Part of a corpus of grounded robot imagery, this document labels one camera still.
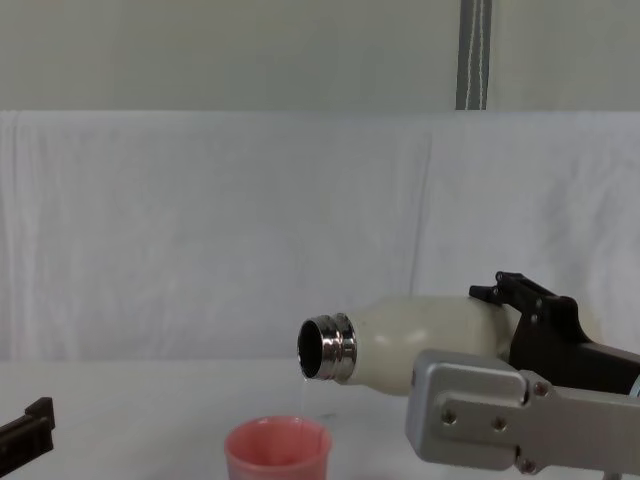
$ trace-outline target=bolt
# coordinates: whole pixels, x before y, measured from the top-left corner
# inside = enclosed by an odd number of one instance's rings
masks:
[[[442,423],[444,423],[445,425],[453,425],[458,420],[455,412],[451,410],[445,410],[444,412],[442,412],[442,417],[440,418],[442,419]]]
[[[525,458],[518,462],[518,470],[520,470],[520,473],[531,475],[536,471],[536,464]]]
[[[546,397],[549,393],[549,385],[542,382],[536,382],[533,386],[533,393],[538,397]]]
[[[502,417],[496,417],[491,422],[491,426],[496,432],[504,432],[507,429],[507,421]]]

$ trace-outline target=black bracket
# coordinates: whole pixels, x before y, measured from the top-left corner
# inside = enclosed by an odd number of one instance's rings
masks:
[[[578,304],[520,273],[498,272],[493,287],[472,286],[469,296],[509,305],[522,314],[511,340],[509,364],[554,385],[629,395],[640,356],[593,342],[584,333]]]
[[[53,400],[43,397],[24,416],[0,427],[0,477],[53,450]]]

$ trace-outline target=pink cup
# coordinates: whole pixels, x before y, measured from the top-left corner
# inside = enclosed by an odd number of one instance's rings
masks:
[[[331,435],[300,417],[244,423],[224,443],[230,480],[325,480]]]

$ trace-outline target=white table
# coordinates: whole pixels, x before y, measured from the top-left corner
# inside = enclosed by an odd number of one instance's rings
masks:
[[[305,384],[295,360],[0,364],[0,422],[41,396],[54,399],[55,449],[6,478],[225,479],[222,445],[234,425],[300,413],[332,433],[329,480],[521,478],[420,461],[403,433],[406,399]],[[536,478],[600,477],[548,469]]]

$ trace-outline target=white cloth backdrop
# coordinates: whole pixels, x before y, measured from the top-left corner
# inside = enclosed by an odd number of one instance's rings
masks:
[[[639,139],[637,114],[5,113],[0,358],[287,357],[307,316],[498,269],[640,350]]]
[[[408,293],[426,121],[2,120],[2,355],[295,355],[311,314]]]

